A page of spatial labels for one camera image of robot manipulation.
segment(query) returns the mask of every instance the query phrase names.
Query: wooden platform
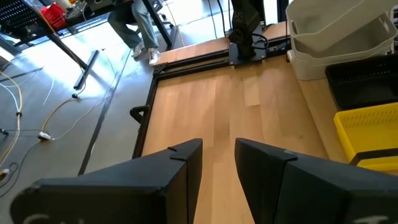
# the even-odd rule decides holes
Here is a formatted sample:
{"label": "wooden platform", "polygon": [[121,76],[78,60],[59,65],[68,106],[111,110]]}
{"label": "wooden platform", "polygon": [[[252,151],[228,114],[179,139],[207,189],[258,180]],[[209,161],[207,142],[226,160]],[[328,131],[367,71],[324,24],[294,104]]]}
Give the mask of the wooden platform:
{"label": "wooden platform", "polygon": [[284,56],[159,83],[144,155],[203,139],[195,223],[253,223],[236,173],[237,137],[328,157]]}

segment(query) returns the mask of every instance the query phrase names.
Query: table leg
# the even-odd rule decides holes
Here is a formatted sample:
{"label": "table leg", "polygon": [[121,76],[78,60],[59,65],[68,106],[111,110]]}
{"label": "table leg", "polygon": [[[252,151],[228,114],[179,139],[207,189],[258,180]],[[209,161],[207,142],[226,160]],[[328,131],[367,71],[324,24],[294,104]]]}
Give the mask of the table leg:
{"label": "table leg", "polygon": [[170,35],[167,32],[166,27],[164,27],[162,21],[160,20],[159,15],[155,11],[154,6],[150,3],[149,0],[142,0],[142,2],[145,4],[151,18],[154,20],[155,25],[157,26],[160,34],[162,34],[163,39],[166,41],[167,48],[168,49],[171,48],[173,45],[172,39],[170,38]]}
{"label": "table leg", "polygon": [[80,90],[81,89],[81,87],[83,86],[84,81],[86,80],[86,78],[89,75],[91,69],[93,68],[95,60],[97,59],[99,54],[100,54],[99,50],[95,50],[94,53],[91,54],[91,58],[90,58],[90,61],[88,62],[87,68],[85,69],[85,72],[80,75],[80,77],[78,78],[78,80],[75,83],[75,86],[73,86],[73,88],[75,90]]}
{"label": "table leg", "polygon": [[69,55],[70,58],[72,58],[72,60],[74,60],[77,64],[79,64],[79,66],[86,70],[88,68],[88,65],[82,61],[82,59],[80,57],[78,57],[75,53],[72,52],[72,50],[70,50],[63,42],[62,40],[57,37],[56,34],[50,34],[47,36],[52,42],[54,42],[59,48],[61,48],[61,50],[63,50],[67,55]]}

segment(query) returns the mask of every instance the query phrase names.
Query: white plastic bin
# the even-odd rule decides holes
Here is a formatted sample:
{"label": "white plastic bin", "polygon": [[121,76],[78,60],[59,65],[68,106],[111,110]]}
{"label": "white plastic bin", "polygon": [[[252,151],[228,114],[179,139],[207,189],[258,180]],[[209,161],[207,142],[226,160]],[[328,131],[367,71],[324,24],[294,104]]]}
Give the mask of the white plastic bin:
{"label": "white plastic bin", "polygon": [[294,0],[286,9],[293,36],[322,52],[390,11],[398,0]]}
{"label": "white plastic bin", "polygon": [[325,78],[329,65],[385,54],[397,34],[397,29],[384,14],[322,53],[314,52],[291,37],[291,63],[300,80]]}

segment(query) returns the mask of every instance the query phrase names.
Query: shoe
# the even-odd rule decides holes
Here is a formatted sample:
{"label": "shoe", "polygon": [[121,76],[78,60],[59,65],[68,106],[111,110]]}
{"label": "shoe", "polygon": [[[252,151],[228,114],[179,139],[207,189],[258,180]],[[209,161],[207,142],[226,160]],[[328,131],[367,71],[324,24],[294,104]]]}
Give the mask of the shoe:
{"label": "shoe", "polygon": [[134,58],[138,57],[141,54],[141,52],[144,49],[144,47],[145,47],[144,43],[143,43],[143,41],[141,41],[141,43],[139,43],[137,46],[135,46],[133,48],[132,57],[134,57]]}
{"label": "shoe", "polygon": [[160,52],[157,49],[148,49],[149,52],[149,65],[154,66],[160,59]]}

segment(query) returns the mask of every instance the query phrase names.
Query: black bracket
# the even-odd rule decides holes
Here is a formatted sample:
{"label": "black bracket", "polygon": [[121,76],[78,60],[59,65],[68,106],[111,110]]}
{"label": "black bracket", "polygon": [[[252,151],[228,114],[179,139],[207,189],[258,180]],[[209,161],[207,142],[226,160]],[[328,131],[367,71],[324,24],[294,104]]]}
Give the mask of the black bracket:
{"label": "black bracket", "polygon": [[167,67],[168,64],[169,64],[169,63],[163,63],[163,64],[160,64],[160,65],[156,65],[156,66],[155,66],[155,70],[154,70],[154,76],[158,76],[158,75],[160,75],[162,72],[164,72],[164,70],[166,69],[166,67]]}
{"label": "black bracket", "polygon": [[142,121],[142,115],[140,114],[141,112],[148,112],[149,111],[149,106],[145,105],[145,106],[137,106],[133,109],[130,110],[130,116],[132,116],[132,118],[134,118],[138,123],[141,124]]}

